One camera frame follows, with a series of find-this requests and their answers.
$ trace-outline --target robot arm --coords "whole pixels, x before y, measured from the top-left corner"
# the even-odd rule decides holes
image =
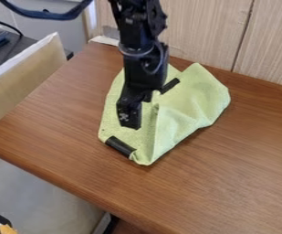
[[[93,0],[82,0],[65,14],[25,10],[0,2],[21,16],[70,20],[76,18]],[[154,90],[162,90],[167,76],[169,49],[158,40],[166,28],[159,0],[109,0],[120,31],[120,52],[124,58],[125,84],[117,102],[122,127],[141,128],[141,103],[150,102]]]

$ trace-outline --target black cable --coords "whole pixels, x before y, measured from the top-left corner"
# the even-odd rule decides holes
[[[5,27],[9,27],[11,29],[13,29],[15,32],[17,32],[19,34],[19,38],[18,40],[14,43],[14,45],[9,49],[9,51],[6,53],[6,55],[3,57],[1,64],[3,64],[4,62],[6,62],[9,58],[9,56],[11,55],[11,53],[14,51],[14,49],[16,48],[16,46],[18,45],[19,41],[21,40],[21,38],[24,36],[24,34],[16,27],[13,27],[11,25],[8,25],[7,23],[4,23],[2,21],[0,21],[0,25],[3,25]]]
[[[11,25],[8,25],[7,23],[0,21],[0,25],[13,29],[15,32],[17,32],[19,34],[20,37],[22,37],[24,35],[18,28],[15,28]]]

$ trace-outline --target wooden tabletop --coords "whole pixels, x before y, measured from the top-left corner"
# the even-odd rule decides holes
[[[0,157],[149,233],[282,233],[282,86],[208,68],[231,105],[144,167],[97,137],[121,68],[89,44],[0,122]]]

